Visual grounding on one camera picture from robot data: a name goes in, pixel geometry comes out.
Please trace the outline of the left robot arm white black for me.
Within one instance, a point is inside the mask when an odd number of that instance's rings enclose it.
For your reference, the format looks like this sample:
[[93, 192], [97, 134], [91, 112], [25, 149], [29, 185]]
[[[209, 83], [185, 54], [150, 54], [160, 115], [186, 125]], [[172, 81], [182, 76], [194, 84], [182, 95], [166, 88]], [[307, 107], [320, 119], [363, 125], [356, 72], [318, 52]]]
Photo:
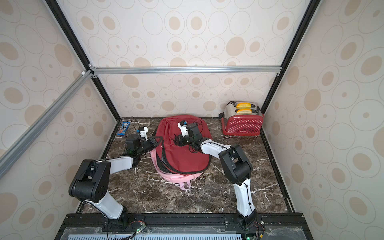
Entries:
[[107, 217], [108, 224], [125, 229], [129, 225], [128, 210], [109, 193], [110, 175], [137, 167], [141, 156], [154, 150], [162, 141], [162, 137], [131, 134], [126, 138], [125, 151], [120, 157], [83, 160], [69, 186], [69, 195], [93, 205]]

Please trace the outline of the red backpack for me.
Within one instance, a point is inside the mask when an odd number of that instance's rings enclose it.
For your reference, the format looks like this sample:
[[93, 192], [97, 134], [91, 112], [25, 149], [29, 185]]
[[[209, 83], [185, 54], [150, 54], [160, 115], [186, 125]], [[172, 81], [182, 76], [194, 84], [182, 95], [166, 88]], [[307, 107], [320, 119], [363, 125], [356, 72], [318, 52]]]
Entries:
[[165, 174], [192, 175], [199, 174], [208, 169], [212, 157], [197, 151], [189, 145], [180, 146], [182, 132], [179, 122], [197, 124], [199, 132], [205, 138], [212, 138], [207, 123], [192, 115], [179, 115], [164, 118], [154, 131], [154, 136], [163, 140], [155, 148], [155, 164]]

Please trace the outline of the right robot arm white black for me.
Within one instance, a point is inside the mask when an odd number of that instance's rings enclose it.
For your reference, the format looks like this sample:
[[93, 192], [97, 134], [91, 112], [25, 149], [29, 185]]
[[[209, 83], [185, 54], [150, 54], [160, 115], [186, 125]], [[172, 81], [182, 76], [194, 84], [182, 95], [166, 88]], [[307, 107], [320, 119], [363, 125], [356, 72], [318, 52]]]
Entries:
[[234, 185], [239, 225], [246, 229], [257, 218], [257, 210], [251, 196], [251, 173], [253, 166], [240, 145], [219, 144], [203, 137], [197, 123], [178, 123], [181, 135], [176, 137], [180, 146], [188, 145], [192, 150], [220, 160], [224, 174]]

